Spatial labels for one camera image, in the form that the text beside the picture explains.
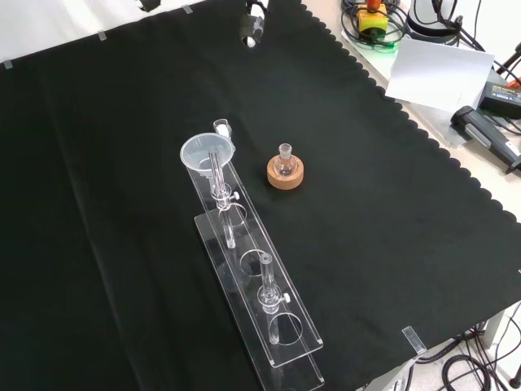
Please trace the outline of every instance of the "clear funnel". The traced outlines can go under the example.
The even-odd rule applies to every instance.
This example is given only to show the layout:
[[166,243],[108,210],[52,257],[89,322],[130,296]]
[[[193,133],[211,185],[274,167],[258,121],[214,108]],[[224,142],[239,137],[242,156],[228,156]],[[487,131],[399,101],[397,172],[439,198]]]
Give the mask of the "clear funnel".
[[190,138],[181,148],[181,161],[189,169],[199,174],[212,177],[212,164],[209,153],[215,151],[219,155],[221,167],[227,165],[235,152],[234,144],[229,138],[217,133],[202,133]]

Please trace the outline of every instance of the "black cloth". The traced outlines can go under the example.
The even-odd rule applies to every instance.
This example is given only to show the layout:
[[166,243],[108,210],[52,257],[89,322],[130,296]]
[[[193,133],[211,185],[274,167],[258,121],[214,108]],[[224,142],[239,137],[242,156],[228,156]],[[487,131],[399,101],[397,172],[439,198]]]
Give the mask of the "black cloth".
[[[20,90],[27,91],[20,101],[30,101],[23,111],[14,105],[2,124],[2,136],[16,140],[2,157],[4,186],[19,203],[7,209],[4,240],[36,248],[25,233],[30,222],[19,220],[26,204],[71,208],[75,220],[63,234],[77,231],[70,251],[90,268],[103,308],[110,298],[112,309],[111,318],[89,321],[113,331],[116,324],[119,332],[90,353],[120,355],[120,342],[126,352],[92,372],[132,384],[118,389],[258,388],[199,242],[193,217],[203,210],[179,159],[181,145],[212,131],[218,118],[233,127],[234,166],[324,340],[315,354],[324,389],[356,389],[413,357],[401,333],[406,326],[431,347],[521,299],[513,216],[383,96],[298,0],[270,2],[255,51],[239,40],[243,1],[192,8],[111,30],[104,42],[90,37],[15,61],[14,72],[1,75],[8,103]],[[37,137],[27,140],[21,130]],[[27,143],[31,160],[23,158]],[[280,143],[291,143],[306,164],[294,191],[266,180]],[[51,157],[54,165],[45,165]],[[27,173],[13,165],[19,160]],[[66,199],[41,199],[39,189],[20,185],[33,181],[52,194],[67,189]],[[44,219],[48,240],[70,217],[59,212]],[[51,247],[50,254],[59,251]],[[6,261],[13,273],[46,270],[31,253],[13,259],[28,265],[18,270]],[[60,277],[60,286],[74,284]],[[19,289],[28,290],[31,305],[45,299],[38,296],[44,288],[29,281]],[[77,300],[88,309],[94,297]],[[62,310],[65,317],[69,308]],[[2,345],[13,343],[10,355],[17,354],[12,330],[23,321],[7,319],[11,333]],[[64,333],[72,329],[55,322]],[[55,336],[44,330],[33,338],[50,344]],[[28,355],[20,365],[4,358],[13,362],[11,376],[25,373]],[[83,365],[81,358],[53,362],[66,359]]]

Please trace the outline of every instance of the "black cable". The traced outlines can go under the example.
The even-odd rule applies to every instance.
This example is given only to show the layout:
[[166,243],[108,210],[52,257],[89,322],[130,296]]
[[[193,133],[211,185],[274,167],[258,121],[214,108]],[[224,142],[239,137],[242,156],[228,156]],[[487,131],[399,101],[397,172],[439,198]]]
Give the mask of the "black cable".
[[[518,329],[519,337],[520,337],[520,338],[519,338],[519,343],[518,343],[518,344],[517,344],[517,345],[516,345],[516,346],[515,346],[515,347],[514,347],[514,348],[513,348],[509,353],[505,354],[504,356],[501,356],[500,358],[496,358],[494,361],[491,361],[490,364],[484,364],[482,367],[487,367],[488,365],[492,365],[492,364],[494,364],[494,363],[496,363],[496,362],[502,360],[503,358],[505,358],[505,357],[507,357],[507,356],[510,356],[510,355],[511,355],[515,350],[518,349],[519,346],[521,346],[521,328],[519,328],[518,324],[517,324],[517,323],[516,323],[512,318],[510,318],[510,320],[509,320],[509,324],[510,324],[510,322],[512,322],[512,323],[515,325],[515,327]],[[443,389],[449,389],[449,386],[450,386],[452,383],[454,383],[456,380],[459,380],[459,379],[461,379],[462,377],[467,376],[467,375],[469,375],[469,374],[471,374],[471,373],[473,373],[473,372],[475,372],[475,370],[471,370],[471,371],[465,372],[465,373],[463,373],[462,375],[460,375],[460,376],[458,376],[458,377],[452,379],[451,381],[447,381],[447,383],[444,382],[443,387],[440,387],[440,388],[437,389],[436,391],[442,391]],[[491,376],[495,376],[495,375],[496,375],[493,371],[490,371],[489,373],[492,373]]]
[[[519,310],[519,307],[521,306],[521,302],[518,304],[517,307],[515,307],[515,310],[514,310],[514,313],[512,314],[512,317],[510,319],[512,319],[518,312]],[[499,361],[497,359],[497,354],[499,353],[499,345],[501,345],[502,341],[503,341],[503,338],[505,338],[505,335],[506,335],[506,332],[508,332],[508,327],[510,326],[510,322],[508,322],[508,324],[506,325],[506,329],[505,329],[505,332],[503,332],[503,335],[501,336],[501,338],[499,339],[499,342],[497,342],[497,346],[496,346],[496,354],[494,355],[494,359],[496,361],[496,365],[494,365],[494,371],[497,369],[497,362]]]
[[[483,360],[483,357],[481,356],[479,348],[481,348],[481,350],[483,350],[483,355],[487,359],[488,365],[490,366],[490,368],[488,370],[491,371],[492,370],[492,362],[490,361],[490,358],[488,357],[487,351],[485,350],[485,347],[483,346],[483,343],[481,342],[481,338],[479,338],[477,336],[475,338],[475,341],[476,341],[475,346],[476,346],[476,348],[478,348],[478,354],[481,357],[482,363],[485,364],[485,360]],[[501,381],[499,380],[499,378],[497,376],[494,376],[493,379],[494,379],[494,383],[496,385],[496,389],[499,389]]]
[[505,121],[509,121],[511,125],[513,125],[516,129],[519,130],[519,132],[516,132],[515,130],[511,130],[507,128],[505,125],[503,125],[501,122],[499,122],[496,118],[493,116],[487,115],[486,116],[494,125],[499,126],[500,128],[506,130],[509,133],[515,134],[516,136],[521,136],[521,129],[510,119],[510,118],[503,118]]
[[434,354],[431,357],[420,357],[416,363],[419,365],[424,365],[424,364],[433,363],[434,361],[438,361],[440,358],[446,356],[451,351],[456,349],[458,347],[458,345],[460,344],[460,342],[461,342],[460,340],[453,340],[450,344],[445,346],[438,353]]
[[[468,46],[476,49],[477,51],[485,51],[485,49],[477,42],[465,29],[461,29],[460,38],[462,41],[464,41]],[[517,76],[514,75],[514,73],[509,70],[505,65],[499,63],[498,61],[494,60],[495,65],[497,65],[499,68],[503,69],[505,72],[507,72],[509,75],[511,75],[520,85],[521,85],[521,79],[519,79]]]
[[509,75],[511,75],[517,82],[518,84],[521,86],[521,79],[519,79],[517,76],[515,76],[512,71],[510,71],[507,67],[505,67],[503,64],[497,62],[496,60],[494,60],[494,63],[501,69],[503,69],[505,72],[507,72]]
[[447,389],[447,391],[456,391],[454,389],[454,387],[451,385],[454,382],[454,380],[452,380],[452,381],[449,380],[449,370],[453,364],[455,364],[456,362],[459,362],[459,361],[469,361],[472,363],[472,366],[475,369],[473,369],[472,371],[470,371],[468,373],[472,373],[475,371],[481,371],[483,373],[483,380],[484,380],[484,382],[482,383],[481,390],[490,391],[491,381],[490,381],[490,376],[488,375],[488,372],[487,372],[487,368],[481,362],[479,362],[475,358],[472,358],[471,356],[467,356],[466,354],[458,354],[457,356],[452,356],[451,358],[449,358],[447,360],[445,365],[443,365],[443,369],[441,371],[441,379],[443,381],[444,387],[442,389]]
[[413,382],[414,364],[409,368],[409,375],[407,376],[407,384],[405,385],[405,391],[409,391],[410,385]]
[[[476,367],[475,367],[475,365],[474,365],[474,361],[476,361],[476,360],[474,360],[474,358],[472,357],[472,354],[471,354],[471,347],[469,346],[469,341],[466,340],[466,336],[465,336],[465,334],[463,334],[463,338],[464,338],[464,340],[465,340],[466,351],[467,351],[468,354],[469,354],[469,360],[468,360],[468,361],[471,362],[471,364],[472,364],[472,369],[476,371]],[[447,364],[443,365],[443,371],[441,372],[441,379],[443,380],[443,384],[445,384],[445,380],[444,380],[443,374],[444,374],[444,370],[445,370],[445,366],[446,366],[446,365],[447,365]],[[477,377],[478,377],[478,381],[479,381],[479,383],[481,384],[482,389],[485,389],[485,385],[486,385],[486,379],[485,379],[485,377],[487,377],[487,374],[486,374],[485,372],[483,373],[483,378],[484,378],[483,380],[481,380],[481,378],[479,377],[479,375],[477,375]]]
[[475,11],[475,18],[474,18],[474,39],[475,36],[478,33],[478,18],[479,18],[479,9],[481,8],[481,0],[478,2],[478,9]]
[[515,127],[519,132],[521,132],[521,128],[519,128],[515,122],[513,122],[510,118],[508,117],[505,117],[503,118],[505,121],[507,121],[509,124],[511,124],[513,127]]
[[420,24],[423,24],[424,26],[429,26],[431,24],[436,24],[438,23],[439,21],[438,20],[435,20],[434,22],[422,22],[420,20],[420,18],[418,17],[418,12],[416,11],[416,0],[412,0],[414,2],[414,5],[413,5],[413,12],[414,12],[414,17],[416,18],[416,20],[420,23]]
[[510,71],[513,72],[515,67],[517,67],[519,65],[519,63],[521,63],[521,59],[518,59],[518,61],[514,65],[512,65],[512,68],[510,68]]

